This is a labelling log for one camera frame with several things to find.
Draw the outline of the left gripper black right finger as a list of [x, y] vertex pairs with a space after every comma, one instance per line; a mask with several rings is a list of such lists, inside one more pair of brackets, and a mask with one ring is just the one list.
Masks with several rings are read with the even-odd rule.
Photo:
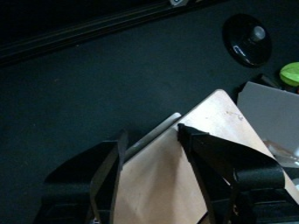
[[299, 204], [279, 163], [243, 144], [184, 124], [177, 128], [209, 224], [299, 224]]

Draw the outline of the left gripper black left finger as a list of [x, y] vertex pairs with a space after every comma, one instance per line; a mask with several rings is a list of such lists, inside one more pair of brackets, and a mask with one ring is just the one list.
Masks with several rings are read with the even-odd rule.
[[127, 132], [64, 162], [44, 180], [41, 224], [113, 224]]

